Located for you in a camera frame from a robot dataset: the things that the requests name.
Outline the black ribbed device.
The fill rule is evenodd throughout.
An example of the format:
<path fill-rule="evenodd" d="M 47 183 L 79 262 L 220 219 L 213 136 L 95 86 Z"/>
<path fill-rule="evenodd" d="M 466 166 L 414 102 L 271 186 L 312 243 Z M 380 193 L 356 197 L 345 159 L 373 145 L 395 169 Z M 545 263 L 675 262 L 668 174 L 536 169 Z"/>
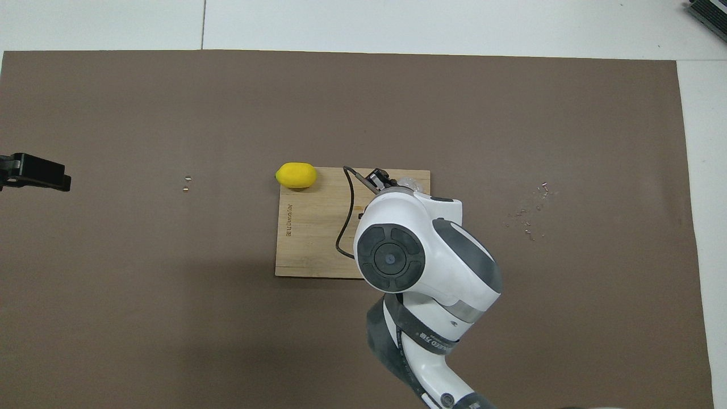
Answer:
<path fill-rule="evenodd" d="M 687 12 L 727 43 L 727 0 L 687 0 Z"/>

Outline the yellow lemon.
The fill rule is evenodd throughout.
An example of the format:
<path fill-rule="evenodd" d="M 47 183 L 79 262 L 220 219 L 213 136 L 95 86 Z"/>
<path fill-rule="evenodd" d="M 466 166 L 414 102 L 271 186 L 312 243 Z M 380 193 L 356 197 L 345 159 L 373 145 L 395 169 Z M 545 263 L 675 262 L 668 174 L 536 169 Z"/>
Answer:
<path fill-rule="evenodd" d="M 288 189 L 306 189 L 317 180 L 317 170 L 309 163 L 289 161 L 275 172 L 278 183 Z"/>

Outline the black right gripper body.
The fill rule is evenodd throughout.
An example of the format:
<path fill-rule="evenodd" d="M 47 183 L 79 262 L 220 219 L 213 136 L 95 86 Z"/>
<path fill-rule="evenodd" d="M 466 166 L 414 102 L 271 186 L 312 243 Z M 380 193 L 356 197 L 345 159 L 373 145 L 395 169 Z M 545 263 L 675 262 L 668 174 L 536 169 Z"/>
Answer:
<path fill-rule="evenodd" d="M 374 168 L 365 176 L 365 186 L 374 194 L 379 194 L 384 189 L 397 187 L 398 182 L 396 179 L 391 178 L 385 170 Z"/>

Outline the brown table mat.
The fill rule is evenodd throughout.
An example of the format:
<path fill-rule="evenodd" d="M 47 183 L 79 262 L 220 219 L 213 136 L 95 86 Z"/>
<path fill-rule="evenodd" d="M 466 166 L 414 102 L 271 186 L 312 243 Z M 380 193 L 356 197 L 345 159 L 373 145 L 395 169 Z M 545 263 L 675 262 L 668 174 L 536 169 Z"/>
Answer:
<path fill-rule="evenodd" d="M 379 292 L 275 276 L 286 161 L 463 202 L 504 289 L 449 365 L 499 409 L 713 409 L 673 61 L 7 52 L 20 151 L 72 185 L 0 192 L 0 409 L 423 409 Z M 547 236 L 504 229 L 544 181 Z"/>

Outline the spilled water droplets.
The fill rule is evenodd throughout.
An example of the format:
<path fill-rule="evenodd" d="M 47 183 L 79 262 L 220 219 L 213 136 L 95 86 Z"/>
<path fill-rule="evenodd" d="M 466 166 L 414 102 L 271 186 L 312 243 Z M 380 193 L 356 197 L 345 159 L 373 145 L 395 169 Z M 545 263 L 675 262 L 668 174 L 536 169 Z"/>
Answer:
<path fill-rule="evenodd" d="M 552 207 L 557 192 L 552 183 L 544 181 L 530 187 L 505 213 L 501 226 L 537 241 L 547 236 L 546 215 Z"/>

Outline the bamboo cutting board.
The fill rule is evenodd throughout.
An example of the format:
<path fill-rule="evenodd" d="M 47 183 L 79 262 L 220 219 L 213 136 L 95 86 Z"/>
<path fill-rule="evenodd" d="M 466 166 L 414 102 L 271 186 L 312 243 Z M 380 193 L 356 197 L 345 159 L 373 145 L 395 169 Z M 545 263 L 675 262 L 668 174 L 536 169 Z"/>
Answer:
<path fill-rule="evenodd" d="M 311 187 L 279 190 L 275 276 L 294 278 L 362 279 L 356 262 L 341 254 L 335 242 L 348 215 L 351 219 L 339 243 L 353 253 L 358 216 L 374 194 L 351 176 L 354 200 L 342 168 L 319 166 Z"/>

